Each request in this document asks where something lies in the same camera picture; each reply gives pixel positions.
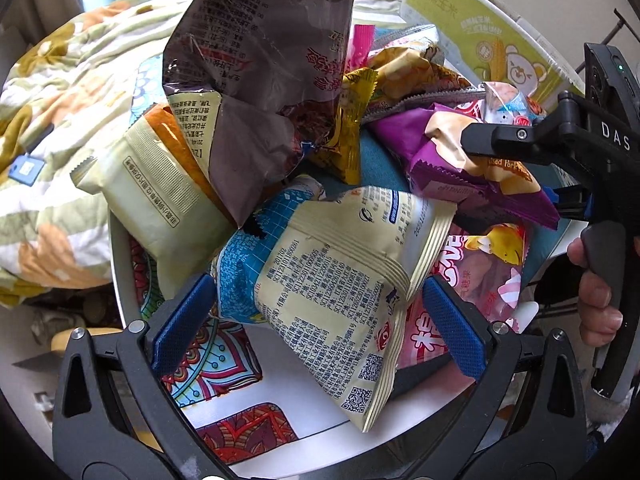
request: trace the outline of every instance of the yellow cartoon character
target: yellow cartoon character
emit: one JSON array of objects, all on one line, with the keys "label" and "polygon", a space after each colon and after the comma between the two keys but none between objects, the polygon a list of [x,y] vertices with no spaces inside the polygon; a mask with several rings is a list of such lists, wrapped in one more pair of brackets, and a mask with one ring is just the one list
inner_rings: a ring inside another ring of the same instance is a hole
[{"label": "yellow cartoon character", "polygon": [[494,254],[511,265],[524,261],[524,228],[514,224],[498,224],[483,236],[469,236],[465,249]]}]

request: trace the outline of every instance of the finger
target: finger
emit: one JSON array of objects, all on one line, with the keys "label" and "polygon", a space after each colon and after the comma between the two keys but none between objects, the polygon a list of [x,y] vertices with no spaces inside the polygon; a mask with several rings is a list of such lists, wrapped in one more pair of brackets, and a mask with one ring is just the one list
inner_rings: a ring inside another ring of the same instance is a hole
[{"label": "finger", "polygon": [[622,325],[622,314],[611,306],[597,308],[580,302],[578,314],[582,324],[592,332],[615,334]]},{"label": "finger", "polygon": [[569,257],[569,261],[571,261],[572,264],[584,267],[585,269],[589,267],[587,263],[587,256],[584,254],[584,244],[580,238],[576,238],[567,246],[566,255]]},{"label": "finger", "polygon": [[592,332],[584,325],[580,325],[580,337],[582,338],[584,344],[587,346],[599,348],[606,345],[607,343],[611,343],[615,336],[615,334],[601,334],[599,332]]},{"label": "finger", "polygon": [[611,289],[600,276],[587,270],[580,279],[578,297],[583,303],[605,308],[611,301]]}]

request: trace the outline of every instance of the beige snack bag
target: beige snack bag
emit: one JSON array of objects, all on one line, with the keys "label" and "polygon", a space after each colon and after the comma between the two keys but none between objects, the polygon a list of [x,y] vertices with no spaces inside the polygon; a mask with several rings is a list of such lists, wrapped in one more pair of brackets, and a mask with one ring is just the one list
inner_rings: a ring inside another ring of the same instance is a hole
[{"label": "beige snack bag", "polygon": [[71,179],[87,193],[103,193],[114,215],[157,261],[165,298],[173,298],[190,275],[204,272],[235,230],[144,116],[75,168]]},{"label": "beige snack bag", "polygon": [[456,205],[363,187],[299,204],[254,287],[257,309],[350,420],[369,431],[391,393],[406,309]]}]

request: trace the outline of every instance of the screw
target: screw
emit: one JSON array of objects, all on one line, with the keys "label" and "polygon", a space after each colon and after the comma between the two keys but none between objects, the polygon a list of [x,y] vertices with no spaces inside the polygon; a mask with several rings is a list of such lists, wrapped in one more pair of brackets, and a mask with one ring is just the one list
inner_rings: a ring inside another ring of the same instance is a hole
[{"label": "screw", "polygon": [[500,335],[505,335],[509,331],[509,325],[501,321],[496,321],[491,325],[491,330]]},{"label": "screw", "polygon": [[71,339],[82,339],[84,337],[84,332],[86,332],[86,330],[79,326],[71,333]]},{"label": "screw", "polygon": [[129,323],[129,332],[133,332],[137,334],[138,332],[142,332],[145,329],[145,322],[141,319],[136,319]]}]

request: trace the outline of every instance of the blue tag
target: blue tag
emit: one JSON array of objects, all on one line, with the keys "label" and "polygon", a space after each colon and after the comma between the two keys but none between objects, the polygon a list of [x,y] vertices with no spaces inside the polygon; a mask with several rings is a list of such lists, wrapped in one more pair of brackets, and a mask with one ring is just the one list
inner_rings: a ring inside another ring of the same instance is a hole
[{"label": "blue tag", "polygon": [[9,177],[27,186],[33,186],[43,167],[44,160],[29,155],[19,155],[9,170]]}]

